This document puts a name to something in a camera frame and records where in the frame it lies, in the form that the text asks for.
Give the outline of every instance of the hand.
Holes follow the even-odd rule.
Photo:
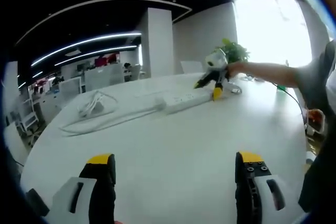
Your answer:
[[[309,110],[308,118],[313,121],[313,123],[322,123],[323,115],[320,110]]]
[[[233,78],[237,74],[243,71],[243,63],[242,62],[233,62],[227,65],[227,71],[229,78]]]

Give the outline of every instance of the white pillar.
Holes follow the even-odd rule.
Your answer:
[[[174,74],[173,23],[170,10],[148,8],[138,30],[141,31],[143,68],[147,77]]]

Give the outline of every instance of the ceiling light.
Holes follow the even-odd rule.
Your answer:
[[[18,88],[21,88],[24,84],[26,84],[26,82],[22,83]]]
[[[135,47],[136,47],[136,46],[114,47],[114,48],[108,48],[108,49],[99,50],[99,51],[95,51],[95,52],[90,52],[90,53],[88,53],[88,54],[79,55],[79,56],[73,57],[73,58],[71,58],[71,59],[68,59],[68,60],[59,62],[59,63],[55,64],[55,66],[58,66],[58,65],[60,65],[60,64],[62,64],[62,63],[65,63],[65,62],[68,62],[68,61],[71,61],[71,60],[74,60],[74,59],[77,59],[77,58],[80,58],[80,57],[83,57],[83,56],[87,56],[87,55],[93,55],[93,54],[98,54],[98,53],[100,53],[100,52],[113,51],[113,50],[119,50],[119,49],[127,49],[127,48],[135,48]]]
[[[105,36],[101,36],[101,37],[97,37],[97,38],[93,38],[93,39],[87,39],[87,40],[84,40],[84,41],[72,44],[70,46],[63,47],[61,49],[56,50],[55,52],[52,52],[52,53],[50,53],[48,55],[45,55],[42,58],[39,58],[38,60],[35,60],[30,66],[33,67],[33,66],[37,65],[39,62],[43,61],[44,59],[50,57],[51,55],[54,55],[54,54],[56,54],[58,52],[61,52],[61,51],[65,50],[65,49],[68,49],[70,47],[75,47],[77,45],[85,44],[85,43],[96,41],[96,40],[111,39],[111,38],[120,38],[120,37],[130,37],[130,36],[140,36],[140,35],[141,35],[141,33],[112,34],[112,35],[105,35]]]
[[[71,56],[74,56],[74,55],[77,55],[77,54],[80,54],[81,51],[79,49],[76,49],[75,51],[72,51],[72,52],[69,52],[67,54],[65,54],[65,56],[68,56],[68,57],[71,57]]]
[[[43,73],[43,71],[41,71],[41,72],[37,73],[36,75],[34,75],[34,76],[33,76],[33,78],[35,78],[35,77],[39,76],[39,75],[40,75],[40,74],[42,74],[42,73]]]

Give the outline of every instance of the green leaves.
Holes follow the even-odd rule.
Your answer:
[[[236,61],[248,61],[249,52],[246,48],[242,47],[240,44],[231,42],[227,38],[222,39],[223,46],[216,47],[222,49],[226,55],[226,59],[228,63],[236,62]]]
[[[226,39],[226,38],[222,39],[222,42],[223,42],[224,45],[229,45],[231,43],[231,41],[229,39]]]

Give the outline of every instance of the black ceiling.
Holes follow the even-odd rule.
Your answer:
[[[57,49],[88,38],[107,34],[129,32],[135,30],[140,18],[148,7],[170,9],[173,19],[186,12],[185,8],[151,1],[117,0],[92,3],[73,8],[53,16],[37,26],[26,36],[24,34],[36,24],[48,18],[50,14],[67,7],[93,0],[5,0],[2,27],[6,31],[4,42],[11,59],[19,61],[19,73],[23,80],[28,80],[38,70],[45,73],[55,69],[54,64],[69,59],[64,52],[53,55],[38,67],[31,69],[30,64]],[[176,0],[177,4],[192,9],[193,15],[210,7],[229,2],[230,0]],[[125,39],[106,40],[92,44],[92,47],[80,47],[81,51],[90,52],[122,46]],[[136,39],[132,44],[140,43]]]

